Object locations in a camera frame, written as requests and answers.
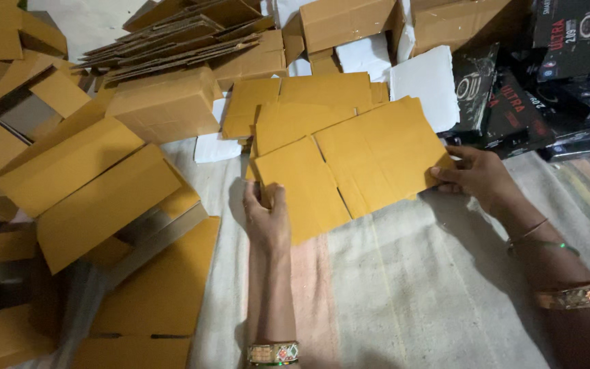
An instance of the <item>decorated bangle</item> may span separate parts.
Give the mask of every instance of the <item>decorated bangle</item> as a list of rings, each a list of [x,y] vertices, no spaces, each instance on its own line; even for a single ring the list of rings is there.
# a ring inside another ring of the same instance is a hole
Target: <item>decorated bangle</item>
[[[590,307],[590,282],[588,284],[534,293],[538,306],[551,310],[585,309]]]
[[[291,365],[297,363],[299,359],[297,341],[271,345],[251,345],[247,351],[250,364],[255,366]]]

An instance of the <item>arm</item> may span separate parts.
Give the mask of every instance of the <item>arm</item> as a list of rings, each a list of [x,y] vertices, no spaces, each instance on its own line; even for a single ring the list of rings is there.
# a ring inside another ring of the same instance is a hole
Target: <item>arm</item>
[[[297,340],[295,313],[291,292],[291,223],[286,208],[286,190],[273,184],[266,189],[269,208],[260,204],[258,183],[248,181],[244,193],[247,217],[247,234],[250,247],[256,248],[264,259],[265,269],[250,265],[252,270],[262,270],[262,287],[259,291],[260,313],[253,344]]]
[[[462,158],[458,168],[432,168],[431,174],[446,183],[443,192],[475,196],[482,208],[496,217],[516,242],[515,252],[533,291],[566,289],[590,282],[590,270],[579,257],[561,247],[539,247],[533,241],[563,242],[562,236],[512,180],[500,159],[491,152],[467,147],[447,147]],[[590,307],[545,310],[545,323],[557,358],[565,368],[590,368]]]

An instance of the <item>stack of flattened cardboard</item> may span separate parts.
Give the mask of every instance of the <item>stack of flattened cardboard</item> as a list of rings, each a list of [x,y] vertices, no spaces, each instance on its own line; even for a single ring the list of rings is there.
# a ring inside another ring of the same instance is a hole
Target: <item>stack of flattened cardboard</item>
[[[204,219],[106,296],[72,367],[184,368],[219,225]]]
[[[154,8],[148,13],[160,11]],[[274,26],[242,0],[176,7],[169,16],[86,53],[77,68],[119,68],[109,81],[183,68],[258,45],[256,32]]]

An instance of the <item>hand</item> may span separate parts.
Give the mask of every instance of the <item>hand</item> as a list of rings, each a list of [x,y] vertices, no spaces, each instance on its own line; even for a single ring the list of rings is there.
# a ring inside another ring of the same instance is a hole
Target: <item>hand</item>
[[[495,217],[525,199],[495,153],[472,147],[448,146],[446,149],[462,160],[456,162],[459,169],[430,168],[432,176],[446,182],[438,186],[439,191],[472,195]]]
[[[248,180],[243,205],[247,216],[247,236],[252,244],[272,255],[291,252],[291,222],[286,206],[286,189],[273,183],[266,187],[269,209],[260,204],[259,183]]]

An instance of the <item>woman's right hand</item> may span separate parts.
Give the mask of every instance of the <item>woman's right hand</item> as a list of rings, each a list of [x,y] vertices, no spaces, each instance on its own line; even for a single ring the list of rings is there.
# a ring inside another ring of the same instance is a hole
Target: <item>woman's right hand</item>
[[[448,146],[446,149],[450,155],[461,160],[456,162],[459,169],[430,168],[432,176],[444,182],[438,186],[439,191],[472,195],[487,213],[495,217],[518,201],[525,200],[494,152],[472,147]]]

